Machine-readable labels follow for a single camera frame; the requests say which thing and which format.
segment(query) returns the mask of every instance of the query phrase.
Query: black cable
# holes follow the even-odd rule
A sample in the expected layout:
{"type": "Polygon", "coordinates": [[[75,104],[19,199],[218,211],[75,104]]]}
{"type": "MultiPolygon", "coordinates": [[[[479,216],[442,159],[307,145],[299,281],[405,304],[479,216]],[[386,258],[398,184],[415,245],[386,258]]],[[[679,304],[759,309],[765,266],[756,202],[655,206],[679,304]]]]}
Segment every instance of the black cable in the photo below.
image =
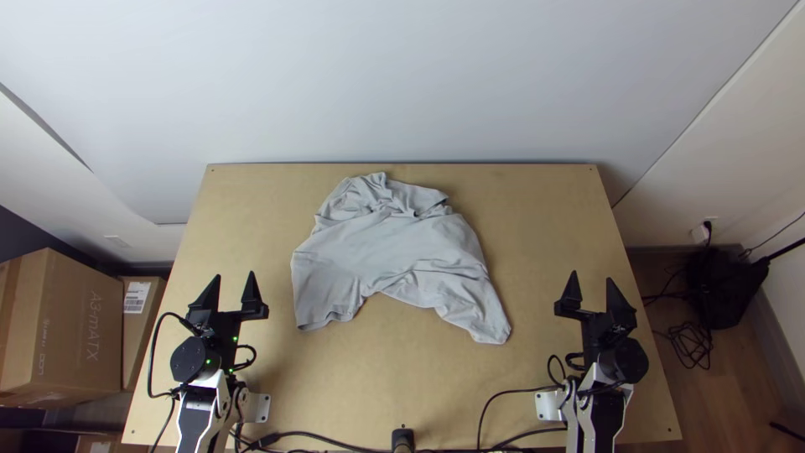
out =
{"type": "Polygon", "coordinates": [[[580,358],[582,362],[584,361],[584,353],[583,352],[570,352],[569,354],[565,354],[564,362],[568,364],[568,368],[571,370],[575,370],[578,372],[585,372],[587,368],[584,365],[579,365],[578,363],[574,363],[573,360],[580,358]]]}
{"type": "Polygon", "coordinates": [[[772,235],[771,235],[770,237],[768,237],[768,238],[767,238],[765,241],[763,241],[763,242],[761,242],[761,243],[757,244],[757,245],[756,245],[756,246],[754,246],[754,247],[749,247],[749,248],[747,248],[746,250],[744,250],[743,252],[741,252],[741,253],[740,253],[740,255],[738,255],[738,258],[740,258],[740,259],[747,259],[747,258],[748,258],[748,257],[749,257],[749,256],[752,254],[752,252],[754,252],[756,249],[758,249],[758,248],[763,247],[764,245],[766,245],[766,243],[767,243],[767,242],[769,242],[771,239],[774,239],[775,237],[779,236],[779,235],[780,235],[780,233],[782,233],[782,232],[784,232],[785,230],[787,230],[787,229],[788,229],[788,227],[790,227],[791,225],[793,225],[793,224],[797,223],[797,222],[798,222],[800,219],[802,219],[803,217],[805,217],[805,211],[803,211],[803,212],[802,212],[802,214],[800,214],[800,215],[799,215],[799,217],[797,217],[796,219],[794,219],[794,220],[792,220],[791,222],[789,222],[789,223],[788,223],[788,225],[785,225],[783,228],[780,228],[780,230],[778,230],[776,233],[772,234],[772,235]]]}
{"type": "Polygon", "coordinates": [[[172,389],[168,392],[153,394],[153,390],[151,388],[151,376],[153,374],[153,352],[157,348],[157,337],[159,336],[159,327],[162,326],[162,321],[168,316],[173,316],[174,318],[179,320],[179,323],[185,329],[195,334],[195,328],[185,318],[175,314],[174,312],[166,311],[161,316],[159,316],[159,320],[157,320],[157,325],[153,328],[153,336],[151,337],[151,351],[148,353],[148,379],[146,380],[146,389],[148,390],[148,396],[150,398],[160,398],[163,396],[170,396],[171,398],[173,398],[175,396],[176,389],[172,389]]]}
{"type": "Polygon", "coordinates": [[[486,415],[486,410],[489,408],[489,404],[495,398],[503,395],[508,395],[509,393],[534,393],[534,392],[542,392],[543,390],[550,390],[555,388],[561,388],[562,386],[557,385],[545,385],[542,387],[535,387],[535,388],[522,388],[518,390],[504,390],[502,392],[495,393],[489,399],[486,400],[486,404],[484,404],[484,410],[480,412],[480,419],[478,420],[478,435],[475,438],[475,448],[480,450],[480,428],[484,424],[484,415],[486,415]]]}
{"type": "Polygon", "coordinates": [[[624,381],[615,381],[613,383],[602,385],[600,387],[588,388],[587,390],[579,390],[578,392],[576,392],[576,394],[579,395],[580,397],[584,397],[584,396],[588,396],[588,395],[597,395],[599,393],[609,392],[613,388],[618,388],[621,385],[623,385],[623,383],[624,383],[624,381]]]}
{"type": "Polygon", "coordinates": [[[669,327],[667,333],[652,332],[671,342],[677,358],[688,370],[695,367],[710,369],[710,352],[714,345],[713,337],[706,328],[688,321],[669,327]]]}
{"type": "Polygon", "coordinates": [[[676,278],[676,277],[677,277],[679,274],[681,274],[681,273],[682,273],[682,271],[683,271],[684,269],[685,269],[685,268],[681,268],[681,269],[679,269],[677,272],[675,272],[675,273],[671,274],[671,277],[670,277],[670,278],[668,278],[668,281],[667,281],[667,282],[665,282],[665,285],[662,287],[662,289],[660,290],[659,294],[650,295],[650,296],[642,296],[642,299],[643,299],[643,300],[647,300],[646,302],[644,302],[644,303],[643,303],[643,306],[644,306],[644,307],[647,307],[648,305],[651,305],[651,304],[653,304],[654,302],[657,302],[659,299],[661,299],[661,298],[663,298],[663,297],[679,297],[679,295],[678,295],[678,294],[665,294],[665,292],[668,290],[668,286],[670,286],[670,285],[671,285],[671,282],[672,282],[672,281],[673,281],[673,280],[674,280],[674,279],[675,279],[675,278],[676,278]]]}
{"type": "Polygon", "coordinates": [[[538,435],[538,434],[543,434],[543,433],[553,433],[553,432],[556,432],[556,431],[567,431],[567,430],[568,430],[567,428],[562,427],[562,428],[543,428],[541,430],[526,431],[525,433],[516,435],[516,436],[514,436],[514,437],[512,437],[510,439],[506,439],[506,440],[504,440],[502,442],[499,442],[499,443],[495,444],[495,446],[492,447],[492,450],[501,449],[501,448],[505,447],[506,445],[508,445],[510,442],[514,442],[515,440],[520,440],[523,437],[528,437],[529,435],[538,435]]]}
{"type": "Polygon", "coordinates": [[[791,436],[791,437],[793,437],[794,439],[800,440],[801,442],[805,442],[805,436],[803,436],[803,435],[799,434],[799,433],[798,433],[798,432],[796,432],[796,431],[792,431],[792,430],[790,430],[790,429],[789,429],[787,426],[785,426],[784,424],[779,424],[779,423],[777,423],[777,422],[771,422],[771,423],[769,423],[769,426],[771,426],[771,427],[772,427],[772,428],[774,428],[775,430],[778,430],[778,431],[781,431],[781,432],[783,432],[783,433],[786,433],[787,435],[790,435],[790,436],[791,436]]]}
{"type": "Polygon", "coordinates": [[[713,222],[704,221],[702,225],[704,225],[704,227],[707,228],[707,243],[704,244],[704,248],[709,248],[710,241],[713,240],[713,222]]]}
{"type": "Polygon", "coordinates": [[[244,451],[255,450],[255,449],[267,446],[267,445],[271,445],[274,442],[282,439],[283,437],[289,437],[289,436],[295,436],[295,435],[320,440],[322,442],[325,442],[325,443],[331,444],[331,445],[335,445],[335,446],[343,448],[345,450],[357,451],[358,453],[386,453],[385,451],[382,451],[382,450],[373,450],[371,448],[365,448],[365,447],[350,445],[350,444],[347,444],[345,442],[341,442],[339,440],[331,439],[331,438],[325,437],[323,435],[317,435],[316,433],[310,433],[308,431],[288,431],[288,432],[284,432],[284,433],[273,433],[273,434],[270,434],[270,435],[266,435],[266,436],[263,436],[262,438],[260,438],[259,440],[256,440],[256,441],[252,442],[251,444],[249,444],[249,446],[244,451]]]}
{"type": "Polygon", "coordinates": [[[559,362],[559,368],[562,369],[562,381],[568,378],[568,374],[564,372],[564,365],[562,364],[562,360],[559,359],[559,356],[557,356],[556,354],[552,354],[550,357],[548,357],[548,377],[556,385],[563,386],[564,384],[562,384],[557,378],[555,378],[553,376],[553,372],[551,371],[551,361],[553,359],[556,359],[556,361],[559,362]]]}
{"type": "Polygon", "coordinates": [[[251,351],[252,352],[252,358],[247,360],[247,361],[245,361],[244,363],[237,363],[236,365],[234,365],[232,367],[233,372],[240,371],[240,370],[245,369],[245,368],[249,368],[254,363],[254,361],[257,360],[257,351],[255,351],[255,349],[253,347],[251,347],[249,345],[238,345],[236,347],[236,349],[241,349],[241,348],[248,349],[249,351],[251,351]]]}
{"type": "Polygon", "coordinates": [[[159,444],[159,440],[162,439],[162,435],[165,433],[165,429],[168,428],[168,423],[170,423],[170,418],[174,416],[174,409],[176,408],[176,399],[171,396],[170,398],[170,412],[168,412],[168,418],[165,419],[165,424],[162,425],[162,429],[159,430],[159,434],[157,435],[157,439],[151,445],[151,451],[149,453],[153,453],[157,449],[157,444],[159,444]]]}

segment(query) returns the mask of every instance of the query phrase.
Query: mdf board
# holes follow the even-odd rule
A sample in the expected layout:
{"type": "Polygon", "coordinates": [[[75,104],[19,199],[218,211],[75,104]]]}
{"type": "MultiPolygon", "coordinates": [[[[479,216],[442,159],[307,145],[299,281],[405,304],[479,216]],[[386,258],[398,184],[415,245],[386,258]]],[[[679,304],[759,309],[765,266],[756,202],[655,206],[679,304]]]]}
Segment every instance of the mdf board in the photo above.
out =
{"type": "MultiPolygon", "coordinates": [[[[676,414],[646,313],[598,171],[592,165],[542,164],[228,164],[207,168],[160,312],[184,315],[217,273],[221,310],[237,310],[247,275],[257,275],[267,320],[244,322],[240,343],[257,361],[237,376],[273,396],[266,424],[244,435],[307,430],[387,449],[405,424],[429,449],[475,446],[484,402],[510,388],[550,384],[551,354],[581,350],[576,320],[553,315],[571,271],[583,308],[605,309],[612,277],[637,308],[632,333],[651,363],[636,385],[620,442],[680,438],[676,414]],[[296,329],[289,262],[314,225],[314,213],[344,178],[385,171],[390,179],[442,190],[475,229],[491,279],[512,325],[501,346],[472,341],[458,327],[383,295],[372,296],[354,320],[318,331],[296,329]]],[[[174,322],[159,333],[154,391],[176,385],[169,356],[187,336],[174,322]]],[[[149,399],[143,367],[124,441],[152,443],[169,411],[149,399]]],[[[549,424],[538,420],[533,396],[507,395],[489,408],[482,443],[491,446],[549,424]]],[[[172,423],[163,445],[175,445],[172,423]]],[[[528,437],[521,447],[564,445],[564,433],[528,437]]],[[[331,448],[288,437],[276,449],[331,448]]]]}

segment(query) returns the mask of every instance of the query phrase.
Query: black device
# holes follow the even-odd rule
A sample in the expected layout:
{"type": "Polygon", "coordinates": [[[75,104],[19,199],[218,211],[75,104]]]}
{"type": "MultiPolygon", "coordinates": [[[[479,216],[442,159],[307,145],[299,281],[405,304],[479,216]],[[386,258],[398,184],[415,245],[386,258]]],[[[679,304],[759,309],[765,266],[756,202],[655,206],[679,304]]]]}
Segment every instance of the black device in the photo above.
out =
{"type": "Polygon", "coordinates": [[[637,327],[636,310],[610,278],[606,279],[606,312],[581,309],[581,288],[576,271],[570,274],[562,297],[553,304],[553,313],[581,322],[583,351],[565,357],[568,365],[587,372],[598,362],[601,371],[616,381],[637,383],[648,371],[648,357],[640,343],[629,334],[637,327]],[[584,365],[573,362],[582,357],[584,365]]]}
{"type": "Polygon", "coordinates": [[[198,299],[188,305],[184,318],[193,326],[195,335],[180,344],[170,357],[170,371],[178,383],[207,378],[218,369],[232,374],[241,323],[268,318],[268,307],[262,302],[254,272],[246,281],[240,310],[218,311],[220,293],[221,276],[216,275],[198,299]]]}
{"type": "Polygon", "coordinates": [[[788,246],[747,263],[714,247],[695,253],[685,266],[688,292],[685,294],[707,330],[738,325],[749,303],[769,274],[775,258],[805,244],[805,237],[788,246]]]}
{"type": "Polygon", "coordinates": [[[553,313],[581,323],[583,351],[566,355],[565,362],[582,375],[567,376],[559,388],[536,392],[535,404],[541,420],[566,424],[567,453],[612,453],[633,384],[648,372],[648,357],[629,337],[637,327],[636,310],[615,281],[606,280],[606,311],[582,310],[581,301],[579,276],[573,271],[553,313]]]}
{"type": "Polygon", "coordinates": [[[181,383],[179,453],[222,452],[234,424],[265,422],[270,396],[251,393],[235,372],[251,365],[257,353],[251,346],[238,346],[241,323],[268,318],[254,272],[250,272],[241,297],[241,309],[218,311],[221,276],[216,275],[201,295],[188,305],[184,319],[193,335],[180,344],[170,357],[170,371],[181,383]],[[239,348],[248,348],[254,357],[236,364],[239,348]]]}

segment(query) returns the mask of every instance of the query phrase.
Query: power cable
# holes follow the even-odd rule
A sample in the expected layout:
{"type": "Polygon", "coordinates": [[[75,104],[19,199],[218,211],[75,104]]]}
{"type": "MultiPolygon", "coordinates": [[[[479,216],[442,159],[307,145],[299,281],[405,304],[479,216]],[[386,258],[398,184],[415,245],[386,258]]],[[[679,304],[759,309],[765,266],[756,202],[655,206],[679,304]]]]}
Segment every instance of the power cable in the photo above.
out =
{"type": "Polygon", "coordinates": [[[555,388],[561,388],[562,386],[557,385],[545,385],[542,387],[535,387],[535,388],[521,388],[516,390],[504,390],[502,392],[495,393],[489,399],[486,400],[486,404],[484,404],[484,410],[480,412],[480,419],[478,420],[478,435],[475,438],[475,448],[480,450],[480,428],[484,424],[484,415],[486,415],[486,410],[489,408],[489,404],[497,397],[508,395],[510,393],[534,393],[534,392],[542,392],[543,390],[552,390],[555,388]]]}
{"type": "Polygon", "coordinates": [[[509,443],[514,442],[515,440],[520,440],[523,437],[528,437],[529,435],[538,435],[538,434],[553,433],[553,432],[556,432],[556,431],[567,431],[567,430],[568,430],[567,428],[562,427],[562,428],[543,428],[541,430],[526,431],[526,432],[524,432],[522,434],[516,435],[514,437],[511,437],[510,439],[506,439],[506,440],[504,440],[502,442],[499,442],[499,443],[495,444],[495,446],[492,447],[492,450],[502,449],[502,448],[506,447],[506,445],[508,445],[509,443]]]}
{"type": "Polygon", "coordinates": [[[790,227],[791,225],[793,225],[793,224],[797,223],[797,222],[798,222],[800,219],[802,219],[803,217],[805,217],[805,211],[803,211],[803,212],[802,212],[802,214],[800,214],[800,215],[799,215],[799,217],[797,217],[796,219],[794,219],[794,220],[790,221],[790,222],[789,222],[787,225],[785,225],[783,228],[780,228],[780,230],[778,230],[776,233],[774,233],[774,234],[772,234],[771,236],[769,236],[769,237],[768,237],[768,238],[767,238],[765,241],[763,241],[763,242],[761,242],[761,243],[757,244],[757,245],[756,245],[756,246],[754,246],[754,247],[749,247],[749,248],[747,248],[746,250],[744,250],[743,252],[741,252],[741,253],[738,255],[738,258],[740,258],[740,259],[747,259],[747,258],[748,258],[748,257],[749,257],[749,256],[752,254],[752,252],[754,252],[756,249],[758,249],[758,248],[763,247],[764,245],[766,245],[766,243],[767,243],[767,242],[769,242],[771,239],[774,239],[775,237],[779,236],[779,235],[780,235],[780,233],[782,233],[782,232],[784,232],[785,230],[787,230],[787,229],[788,229],[788,227],[790,227]]]}

